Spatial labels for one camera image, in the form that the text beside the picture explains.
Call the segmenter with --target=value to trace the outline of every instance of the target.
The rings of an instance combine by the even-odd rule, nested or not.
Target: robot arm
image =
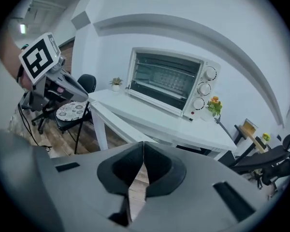
[[[23,105],[40,111],[51,100],[84,102],[88,99],[83,87],[62,69],[65,58],[51,33],[36,39],[19,55],[19,59],[33,83]]]

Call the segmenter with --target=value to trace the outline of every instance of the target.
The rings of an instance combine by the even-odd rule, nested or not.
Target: oven window
[[[201,62],[137,53],[130,89],[183,110]]]

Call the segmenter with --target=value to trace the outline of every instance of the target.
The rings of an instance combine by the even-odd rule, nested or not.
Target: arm
[[[21,65],[18,56],[21,54],[21,50],[16,46],[8,30],[4,30],[0,37],[0,59],[10,73],[10,75],[16,79],[19,67]],[[32,82],[27,76],[26,72],[20,77],[20,84],[28,89],[32,89]]]

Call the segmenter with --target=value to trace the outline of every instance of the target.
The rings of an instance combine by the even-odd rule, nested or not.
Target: oven knob
[[[194,100],[193,106],[195,109],[200,110],[205,106],[205,102],[202,98],[198,97]]]
[[[201,95],[208,95],[211,91],[211,87],[208,83],[200,83],[198,86],[198,92]]]
[[[216,72],[216,70],[213,67],[207,67],[205,69],[204,75],[205,75],[206,79],[214,80],[214,78],[217,75],[217,72]]]

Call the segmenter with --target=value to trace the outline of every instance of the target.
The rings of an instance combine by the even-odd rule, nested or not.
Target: white table
[[[228,150],[237,149],[232,139],[214,120],[189,121],[132,97],[124,91],[100,90],[89,94],[89,100],[98,101],[129,125],[153,137],[157,142],[210,149],[219,152],[216,159],[222,157]],[[94,109],[91,112],[100,149],[107,149],[104,123]]]

